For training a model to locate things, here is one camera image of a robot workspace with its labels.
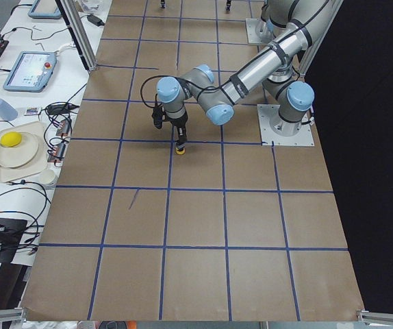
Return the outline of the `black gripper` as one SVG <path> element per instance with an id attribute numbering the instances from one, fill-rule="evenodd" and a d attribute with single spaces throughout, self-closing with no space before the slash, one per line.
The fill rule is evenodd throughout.
<path id="1" fill-rule="evenodd" d="M 177 136 L 175 145 L 184 145 L 187 142 L 186 123 L 188 121 L 188 115 L 184 114 L 177 119 L 166 117 L 166 121 L 170 122 L 176 128 Z"/>

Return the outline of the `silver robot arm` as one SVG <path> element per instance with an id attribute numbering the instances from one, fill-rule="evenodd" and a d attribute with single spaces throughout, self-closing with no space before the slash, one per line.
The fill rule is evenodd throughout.
<path id="1" fill-rule="evenodd" d="M 176 148 L 182 151 L 187 141 L 185 100 L 194 98 L 214 125 L 224 125 L 234 115 L 233 106 L 262 85 L 279 102 L 269 120 L 272 131 L 294 136 L 311 108 L 314 90 L 293 78 L 292 60 L 324 35 L 331 17 L 330 1 L 265 1 L 256 32 L 266 46 L 220 86 L 214 85 L 214 74 L 206 64 L 180 77 L 162 77 L 156 86 L 154 126 L 169 122 L 176 127 Z"/>
<path id="2" fill-rule="evenodd" d="M 271 17 L 272 10 L 268 1 L 264 1 L 261 8 L 261 27 L 259 28 L 262 39 L 272 40 L 280 35 L 286 28 L 285 24 L 277 22 Z"/>

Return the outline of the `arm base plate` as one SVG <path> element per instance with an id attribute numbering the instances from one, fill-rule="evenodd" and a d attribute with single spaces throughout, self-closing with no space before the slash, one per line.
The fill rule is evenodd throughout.
<path id="1" fill-rule="evenodd" d="M 246 33 L 250 45 L 267 45 L 275 38 L 271 21 L 261 19 L 246 19 Z"/>
<path id="2" fill-rule="evenodd" d="M 313 147 L 314 139 L 307 112 L 297 123 L 288 123 L 279 116 L 279 105 L 257 106 L 263 146 Z"/>

